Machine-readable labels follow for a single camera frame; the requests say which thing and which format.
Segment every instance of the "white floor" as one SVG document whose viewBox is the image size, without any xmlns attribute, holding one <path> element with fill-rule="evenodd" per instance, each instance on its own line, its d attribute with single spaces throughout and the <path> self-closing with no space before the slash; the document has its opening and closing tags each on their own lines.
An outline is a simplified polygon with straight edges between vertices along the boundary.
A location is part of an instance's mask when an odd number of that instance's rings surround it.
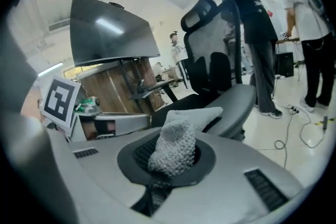
<svg viewBox="0 0 336 224">
<path fill-rule="evenodd" d="M 258 150 L 266 157 L 284 166 L 285 150 L 277 150 L 275 148 L 276 140 L 286 140 L 287 126 L 291 115 L 288 113 L 287 105 L 298 106 L 299 100 L 306 94 L 307 80 L 306 70 L 300 67 L 300 81 L 298 81 L 298 69 L 295 69 L 295 75 L 291 78 L 285 78 L 276 81 L 276 91 L 274 102 L 276 107 L 283 112 L 280 120 L 274 120 L 267 116 L 262 116 L 257 108 L 253 108 L 249 118 L 244 124 L 245 140 L 243 143 Z M 249 83 L 249 75 L 243 76 L 243 83 Z M 182 82 L 175 89 L 172 89 L 178 99 L 186 97 L 194 91 L 188 86 L 185 88 Z M 336 87 L 334 87 L 333 98 L 329 107 L 329 111 L 316 109 L 313 113 L 308 113 L 311 123 L 306 125 L 302 131 L 302 139 L 311 147 L 315 146 L 322 138 L 322 125 L 315 125 L 323 120 L 323 116 L 328 118 L 336 118 Z M 162 95 L 163 100 L 167 104 L 171 100 L 166 94 Z M 307 147 L 300 139 L 299 134 L 302 126 L 308 123 L 307 115 L 300 112 L 295 114 L 289 126 L 288 142 L 287 142 L 287 162 L 286 169 L 290 171 L 303 186 L 309 186 L 316 182 L 328 163 L 329 156 L 335 145 L 336 121 L 329 122 L 327 131 L 323 141 L 314 149 Z"/>
</svg>

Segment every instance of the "gray office chair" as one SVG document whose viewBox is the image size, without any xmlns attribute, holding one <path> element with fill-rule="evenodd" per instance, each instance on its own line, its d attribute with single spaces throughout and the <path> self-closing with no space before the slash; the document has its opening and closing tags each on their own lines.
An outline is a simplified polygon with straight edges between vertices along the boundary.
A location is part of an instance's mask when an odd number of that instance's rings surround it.
<svg viewBox="0 0 336 224">
<path fill-rule="evenodd" d="M 221 17 L 224 12 L 232 14 L 235 47 L 227 47 L 224 41 L 228 27 L 228 22 Z M 256 91 L 241 81 L 240 19 L 236 4 L 227 0 L 217 6 L 213 0 L 199 0 L 182 18 L 181 26 L 186 32 L 187 71 L 198 95 L 189 95 L 155 112 L 152 127 L 162 126 L 169 110 L 220 106 L 224 110 L 220 119 L 204 132 L 243 140 L 243 123 L 253 108 Z"/>
</svg>

